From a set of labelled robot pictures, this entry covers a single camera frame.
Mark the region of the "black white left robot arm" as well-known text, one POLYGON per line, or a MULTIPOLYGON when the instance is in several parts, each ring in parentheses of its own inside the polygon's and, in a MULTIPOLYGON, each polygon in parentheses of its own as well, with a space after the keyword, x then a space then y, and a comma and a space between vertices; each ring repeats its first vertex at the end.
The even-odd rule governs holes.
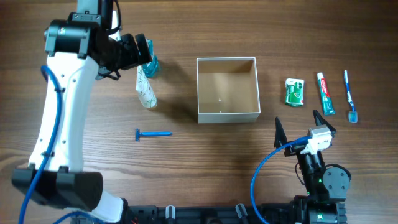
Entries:
POLYGON ((117 1, 79 1, 65 20, 44 32, 47 63, 41 67, 47 94, 39 136, 25 169, 15 169, 12 184, 24 194, 19 221, 34 201, 98 223, 129 223, 125 199, 103 188, 99 172, 83 169, 83 130, 95 80, 118 80, 120 70, 149 63, 143 34, 120 35, 117 1))

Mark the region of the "green soap packet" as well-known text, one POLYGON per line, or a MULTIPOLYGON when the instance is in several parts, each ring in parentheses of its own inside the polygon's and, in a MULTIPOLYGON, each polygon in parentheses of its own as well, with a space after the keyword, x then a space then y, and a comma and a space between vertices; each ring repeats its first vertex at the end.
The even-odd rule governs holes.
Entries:
POLYGON ((302 79, 288 78, 285 81, 285 104, 293 107, 303 106, 303 88, 305 81, 302 79))

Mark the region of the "blue mouthwash bottle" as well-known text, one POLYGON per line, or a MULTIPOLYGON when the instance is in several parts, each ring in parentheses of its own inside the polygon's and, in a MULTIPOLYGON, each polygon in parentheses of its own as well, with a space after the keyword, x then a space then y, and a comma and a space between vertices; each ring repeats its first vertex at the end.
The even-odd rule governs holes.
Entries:
POLYGON ((150 40, 150 39, 146 39, 146 42, 147 42, 148 47, 149 47, 149 52, 150 52, 150 56, 151 56, 152 61, 147 63, 147 64, 144 64, 142 66, 142 69, 143 69, 144 74, 145 74, 145 76, 147 78, 155 78, 156 73, 157 73, 157 71, 160 68, 160 65, 159 65, 159 61, 157 59, 157 56, 154 53, 153 41, 150 40))

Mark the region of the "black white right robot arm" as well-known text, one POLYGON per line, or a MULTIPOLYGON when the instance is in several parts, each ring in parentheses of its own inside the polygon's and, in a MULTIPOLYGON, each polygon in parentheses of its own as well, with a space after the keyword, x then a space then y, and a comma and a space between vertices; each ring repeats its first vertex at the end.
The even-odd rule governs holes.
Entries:
POLYGON ((267 212, 272 223, 347 223, 344 201, 350 188, 351 173, 338 164, 326 164, 322 151, 331 146, 336 129, 317 110, 313 110, 316 126, 308 130, 310 138, 302 142, 288 141, 279 118, 275 119, 274 147, 283 147, 284 156, 295 156, 307 195, 296 195, 290 203, 267 212))

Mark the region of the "white leaf-print tube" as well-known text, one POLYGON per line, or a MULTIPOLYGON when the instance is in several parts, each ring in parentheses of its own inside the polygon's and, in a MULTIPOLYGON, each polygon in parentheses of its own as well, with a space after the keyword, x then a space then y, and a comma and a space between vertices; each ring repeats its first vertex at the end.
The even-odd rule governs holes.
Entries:
POLYGON ((141 66, 137 67, 136 91, 143 107, 153 109, 157 106, 157 98, 141 66))

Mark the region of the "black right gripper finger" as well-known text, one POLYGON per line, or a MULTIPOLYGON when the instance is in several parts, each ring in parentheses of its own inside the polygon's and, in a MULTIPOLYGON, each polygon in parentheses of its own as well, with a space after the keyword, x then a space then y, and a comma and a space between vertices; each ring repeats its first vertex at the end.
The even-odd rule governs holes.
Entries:
POLYGON ((281 146, 288 143, 285 131, 283 129, 282 123, 278 117, 275 118, 275 139, 274 147, 280 148, 281 146))
POLYGON ((317 110, 313 110, 313 117, 316 126, 326 125, 327 128, 330 130, 331 134, 336 133, 336 129, 329 122, 327 122, 317 110))

